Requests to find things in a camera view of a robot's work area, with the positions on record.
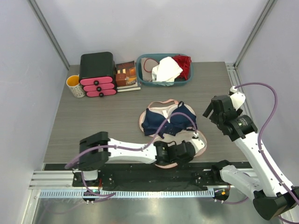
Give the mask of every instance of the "book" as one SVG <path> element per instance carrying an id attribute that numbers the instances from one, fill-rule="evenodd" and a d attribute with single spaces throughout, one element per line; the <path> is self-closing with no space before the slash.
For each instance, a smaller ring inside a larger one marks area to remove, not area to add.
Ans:
<path id="1" fill-rule="evenodd" d="M 135 62 L 116 64 L 115 79 L 118 87 L 134 85 L 137 82 Z"/>
<path id="2" fill-rule="evenodd" d="M 134 85 L 129 86 L 121 86 L 116 88 L 118 92 L 127 92 L 127 91 L 133 91 L 133 90 L 140 90 L 141 89 L 141 83 L 137 81 Z"/>

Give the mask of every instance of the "mug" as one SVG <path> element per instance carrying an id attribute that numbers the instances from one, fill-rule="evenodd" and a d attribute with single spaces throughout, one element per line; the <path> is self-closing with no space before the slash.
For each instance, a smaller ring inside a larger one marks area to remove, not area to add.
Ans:
<path id="1" fill-rule="evenodd" d="M 68 77 L 66 85 L 69 87 L 74 97 L 81 98 L 85 96 L 85 91 L 79 83 L 79 75 Z"/>

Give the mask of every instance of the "red cloth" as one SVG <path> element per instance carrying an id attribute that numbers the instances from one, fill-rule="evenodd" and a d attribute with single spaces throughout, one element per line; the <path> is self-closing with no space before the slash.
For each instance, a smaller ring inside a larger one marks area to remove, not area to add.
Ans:
<path id="1" fill-rule="evenodd" d="M 185 80 L 187 80 L 189 75 L 191 58 L 183 55 L 175 55 L 172 58 L 178 63 L 179 67 L 181 67 L 183 70 L 177 78 L 184 78 Z"/>

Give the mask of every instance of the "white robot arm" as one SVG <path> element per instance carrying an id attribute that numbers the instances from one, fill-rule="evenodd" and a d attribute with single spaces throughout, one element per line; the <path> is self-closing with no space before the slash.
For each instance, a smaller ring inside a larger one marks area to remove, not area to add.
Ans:
<path id="1" fill-rule="evenodd" d="M 295 195 L 299 195 L 299 188 L 294 187 L 283 175 L 263 143 L 261 150 L 263 150 L 275 172 L 280 175 L 282 182 L 277 180 L 262 157 L 257 144 L 257 127 L 249 116 L 241 115 L 240 107 L 244 101 L 245 95 L 233 86 L 230 89 L 230 96 L 212 98 L 203 116 L 208 117 L 213 111 L 209 119 L 242 150 L 256 172 L 258 181 L 240 172 L 228 161 L 222 161 L 218 166 L 216 165 L 218 178 L 234 185 L 244 193 L 253 201 L 258 213 L 263 218 L 270 220 L 296 205 L 282 184 L 291 189 Z"/>
<path id="2" fill-rule="evenodd" d="M 195 133 L 181 144 L 156 141 L 146 147 L 147 144 L 118 141 L 108 138 L 107 132 L 99 132 L 80 141 L 80 152 L 97 145 L 109 147 L 91 151 L 79 159 L 79 170 L 84 172 L 86 181 L 96 180 L 98 169 L 108 161 L 135 161 L 159 166 L 183 164 L 190 162 L 206 146 Z"/>

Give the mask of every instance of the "laundry basket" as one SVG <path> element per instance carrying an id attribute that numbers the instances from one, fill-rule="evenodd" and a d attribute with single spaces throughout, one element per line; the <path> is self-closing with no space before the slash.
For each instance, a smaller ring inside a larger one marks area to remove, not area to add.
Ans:
<path id="1" fill-rule="evenodd" d="M 162 84 L 162 83 L 165 83 L 165 82 L 154 82 L 153 83 L 153 82 L 144 81 L 142 79 L 141 59 L 144 58 L 144 57 L 147 57 L 147 58 L 155 59 L 156 61 L 159 62 L 165 57 L 173 57 L 175 55 L 184 55 L 184 54 L 145 54 L 145 55 L 141 55 L 136 61 L 137 80 L 139 82 L 141 82 L 143 85 L 156 86 L 156 87 L 164 86 L 164 85 L 158 85 L 158 84 L 159 83 Z M 186 83 L 190 82 L 192 78 L 193 78 L 193 65 L 191 63 L 187 80 L 181 81 L 181 82 L 167 82 L 167 83 L 168 84 L 173 84 L 173 85 L 170 85 L 170 86 L 181 86 L 181 85 L 185 85 Z"/>

